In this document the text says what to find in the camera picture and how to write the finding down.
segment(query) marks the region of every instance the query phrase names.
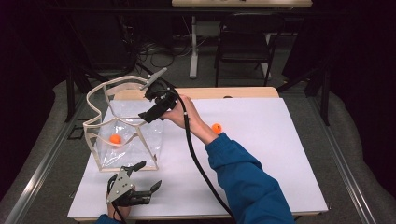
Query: black chair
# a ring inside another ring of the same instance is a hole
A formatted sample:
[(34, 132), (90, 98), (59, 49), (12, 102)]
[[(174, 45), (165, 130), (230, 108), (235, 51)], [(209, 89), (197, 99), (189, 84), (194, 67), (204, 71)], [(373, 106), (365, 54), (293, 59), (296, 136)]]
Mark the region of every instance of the black chair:
[[(267, 85), (276, 40), (282, 33), (285, 21), (275, 14), (260, 12), (234, 13), (227, 16), (219, 26), (219, 43), (215, 59), (216, 87), (219, 84), (219, 63), (267, 63), (264, 76)], [(266, 35), (271, 35), (269, 42)]]

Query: orange object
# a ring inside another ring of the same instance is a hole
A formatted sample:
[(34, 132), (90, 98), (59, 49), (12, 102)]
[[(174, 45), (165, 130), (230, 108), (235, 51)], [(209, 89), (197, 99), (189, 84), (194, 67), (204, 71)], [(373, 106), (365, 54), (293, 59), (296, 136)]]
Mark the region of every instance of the orange object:
[(213, 124), (212, 125), (212, 130), (216, 134), (222, 133), (222, 128), (221, 128), (221, 125), (219, 123)]
[(110, 142), (114, 143), (114, 144), (120, 144), (121, 143), (121, 136), (119, 136), (118, 134), (114, 133), (111, 134), (110, 136)]

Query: white table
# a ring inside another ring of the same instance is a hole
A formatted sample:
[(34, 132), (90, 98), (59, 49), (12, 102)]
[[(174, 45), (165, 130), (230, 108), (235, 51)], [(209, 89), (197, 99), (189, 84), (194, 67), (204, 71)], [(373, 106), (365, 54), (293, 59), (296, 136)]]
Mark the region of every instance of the white table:
[[(272, 98), (263, 98), (255, 92)], [(195, 99), (195, 105), (205, 122), (218, 122), (229, 137), (237, 140), (261, 161), (264, 171), (278, 180), (291, 212), (295, 216), (315, 215), (328, 211), (318, 182), (290, 114), (273, 88), (202, 88), (182, 89), (180, 93), (200, 98), (231, 95), (256, 98)], [(192, 138), (197, 157), (220, 197), (226, 201), (217, 184), (216, 174), (207, 162), (203, 144)], [(227, 217), (227, 212), (213, 196), (191, 159), (184, 130), (166, 120), (163, 148), (159, 156), (159, 171), (139, 171), (131, 174), (137, 189), (148, 189), (159, 180), (163, 183), (152, 195), (149, 205), (132, 209), (132, 219), (170, 219)], [(91, 156), (68, 216), (78, 221), (97, 219), (106, 213), (105, 192), (112, 173), (99, 173)]]
[[(172, 0), (174, 7), (311, 7), (311, 0)], [(197, 48), (197, 21), (192, 16), (191, 22), (191, 66), (190, 78), (197, 78), (198, 48)], [(268, 64), (262, 64), (264, 74)]]

